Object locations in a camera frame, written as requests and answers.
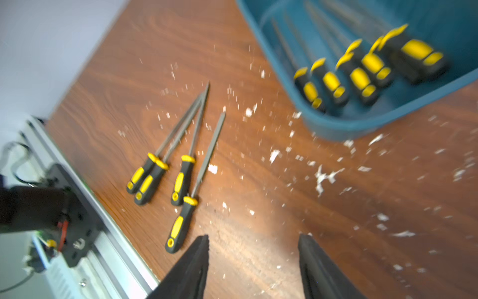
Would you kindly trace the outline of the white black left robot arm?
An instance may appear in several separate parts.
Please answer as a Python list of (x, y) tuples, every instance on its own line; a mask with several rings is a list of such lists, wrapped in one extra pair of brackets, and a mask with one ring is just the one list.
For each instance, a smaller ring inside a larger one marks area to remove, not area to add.
[(1, 233), (52, 229), (71, 220), (77, 203), (76, 194), (61, 188), (2, 187)]

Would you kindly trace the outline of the file tool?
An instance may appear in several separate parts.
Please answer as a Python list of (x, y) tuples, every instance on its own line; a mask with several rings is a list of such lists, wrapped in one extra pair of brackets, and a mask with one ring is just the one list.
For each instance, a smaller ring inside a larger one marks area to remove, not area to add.
[(134, 201), (137, 205), (142, 206), (147, 204), (154, 196), (162, 177), (169, 169), (168, 161), (173, 151), (178, 146), (185, 133), (185, 130), (190, 125), (192, 119), (198, 111), (198, 106), (194, 108), (192, 114), (188, 116), (185, 122), (180, 126), (179, 131), (174, 135), (168, 146), (159, 154), (156, 164), (153, 166), (151, 172), (147, 175), (145, 180), (141, 183), (139, 189), (134, 194)]
[(347, 20), (362, 27), (364, 36), (371, 36), (372, 52), (401, 63), (405, 77), (417, 75), (420, 79), (435, 80), (448, 71), (450, 63), (445, 55), (427, 42), (409, 35), (407, 23), (394, 26), (357, 1), (345, 1), (337, 6)]
[(180, 120), (176, 123), (175, 127), (172, 129), (170, 134), (166, 137), (166, 139), (162, 142), (160, 147), (154, 153), (148, 153), (148, 158), (146, 159), (144, 165), (138, 168), (135, 173), (133, 174), (132, 178), (129, 180), (127, 184), (127, 192), (129, 194), (133, 194), (137, 192), (141, 183), (145, 180), (147, 175), (153, 169), (153, 166), (156, 164), (156, 160), (159, 158), (159, 154), (168, 146), (168, 144), (173, 139), (174, 135), (179, 131), (180, 126), (185, 122), (186, 118), (190, 116), (200, 102), (201, 96), (199, 95), (195, 101), (191, 104), (189, 109), (183, 114)]
[(171, 228), (170, 234), (168, 235), (168, 240), (165, 245), (166, 251), (170, 254), (176, 253), (182, 247), (185, 241), (185, 237), (187, 235), (192, 220), (192, 215), (198, 205), (197, 195), (199, 194), (200, 185), (202, 184), (204, 175), (209, 167), (210, 159), (214, 153), (214, 149), (218, 142), (226, 115), (226, 112), (222, 112), (222, 114), (220, 115), (211, 142), (205, 154), (204, 161), (202, 162), (201, 167), (199, 169), (199, 173), (197, 175), (192, 193), (183, 197), (183, 206), (181, 212), (176, 218)]
[(305, 1), (304, 4), (312, 22), (334, 54), (335, 69), (341, 71), (347, 78), (350, 88), (363, 105), (371, 106), (376, 103), (380, 97), (380, 92), (361, 66), (358, 58), (355, 57), (354, 52), (347, 49), (352, 41), (339, 30), (337, 24), (318, 5), (312, 3), (312, 1)]
[(343, 26), (341, 26), (336, 20), (335, 16), (331, 13), (334, 11), (334, 5), (330, 1), (321, 1), (322, 11), (335, 22), (351, 41), (351, 45), (347, 48), (349, 51), (353, 51), (355, 57), (358, 58), (361, 66), (368, 73), (369, 77), (373, 80), (378, 88), (385, 88), (392, 84), (394, 77), (392, 69), (382, 60), (380, 56), (375, 54), (368, 47), (368, 43), (358, 34), (352, 35), (348, 33)]
[(344, 107), (349, 102), (349, 92), (345, 88), (345, 85), (339, 80), (335, 72), (331, 71), (326, 65), (326, 58), (318, 58), (314, 52), (306, 44), (302, 34), (298, 28), (293, 24), (291, 18), (284, 13), (283, 17), (286, 24), (290, 28), (295, 39), (303, 49), (306, 57), (310, 60), (311, 67), (309, 68), (309, 74), (312, 78), (320, 82), (321, 87), (327, 92), (327, 95), (332, 100), (332, 103), (338, 107)]
[(308, 68), (305, 66), (300, 66), (296, 62), (290, 46), (288, 45), (285, 37), (279, 29), (278, 23), (274, 19), (271, 20), (271, 23), (274, 28), (275, 34), (277, 35), (280, 44), (283, 47), (286, 56), (293, 67), (293, 81), (295, 87), (299, 90), (301, 95), (310, 103), (311, 107), (314, 110), (320, 113), (326, 113), (326, 104), (320, 96), (316, 84), (311, 80), (310, 76), (308, 75)]
[(189, 193), (190, 182), (192, 179), (192, 170), (196, 164), (196, 159), (194, 156), (194, 150), (197, 145), (197, 140), (199, 138), (200, 127), (202, 125), (202, 119), (204, 116), (205, 102), (209, 93), (210, 83), (208, 82), (205, 90), (200, 96), (200, 102), (198, 106), (197, 118), (195, 121), (195, 129), (192, 137), (191, 146), (189, 153), (181, 156), (182, 164), (180, 172), (176, 178), (174, 191), (171, 196), (171, 204), (173, 206), (181, 206), (183, 204), (183, 199)]

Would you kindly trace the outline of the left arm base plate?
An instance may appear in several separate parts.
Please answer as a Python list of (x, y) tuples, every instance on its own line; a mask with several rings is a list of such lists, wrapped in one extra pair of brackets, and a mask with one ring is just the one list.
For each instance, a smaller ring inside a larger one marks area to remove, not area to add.
[(103, 221), (82, 186), (61, 164), (52, 164), (46, 173), (46, 184), (64, 193), (62, 213), (56, 222), (59, 229), (58, 245), (62, 246), (61, 253), (68, 267), (76, 267), (92, 249), (103, 230)]

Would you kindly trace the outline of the teal plastic storage box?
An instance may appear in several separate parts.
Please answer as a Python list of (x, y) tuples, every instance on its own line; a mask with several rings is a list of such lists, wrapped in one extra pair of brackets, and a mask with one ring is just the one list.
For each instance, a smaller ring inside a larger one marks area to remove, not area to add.
[(476, 1), (238, 1), (309, 130), (363, 137), (474, 82)]

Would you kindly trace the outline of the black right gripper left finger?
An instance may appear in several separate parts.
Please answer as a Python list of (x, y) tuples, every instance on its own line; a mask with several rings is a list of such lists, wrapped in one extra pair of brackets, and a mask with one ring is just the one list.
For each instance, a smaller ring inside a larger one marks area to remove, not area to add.
[(209, 237), (200, 235), (147, 299), (202, 299), (209, 270)]

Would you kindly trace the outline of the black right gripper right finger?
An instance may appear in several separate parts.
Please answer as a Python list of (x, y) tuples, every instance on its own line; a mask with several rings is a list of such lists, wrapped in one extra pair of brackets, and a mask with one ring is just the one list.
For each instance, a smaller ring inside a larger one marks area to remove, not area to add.
[(298, 250), (304, 296), (307, 299), (365, 298), (310, 235), (300, 235)]

